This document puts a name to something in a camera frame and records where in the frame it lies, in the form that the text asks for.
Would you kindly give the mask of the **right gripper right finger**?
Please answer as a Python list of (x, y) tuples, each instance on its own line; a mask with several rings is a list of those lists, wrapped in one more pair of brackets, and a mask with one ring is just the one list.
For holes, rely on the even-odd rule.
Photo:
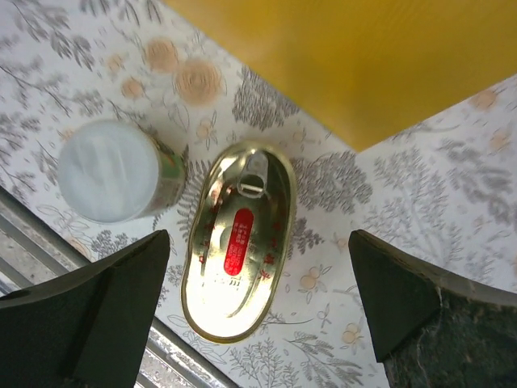
[(516, 296), (355, 230), (349, 251), (391, 387), (514, 387)]

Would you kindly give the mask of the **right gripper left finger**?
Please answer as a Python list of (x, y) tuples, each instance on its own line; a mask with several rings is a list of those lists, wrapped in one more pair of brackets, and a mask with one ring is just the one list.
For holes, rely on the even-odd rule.
[(1, 299), (3, 387), (132, 387), (170, 255), (164, 230)]

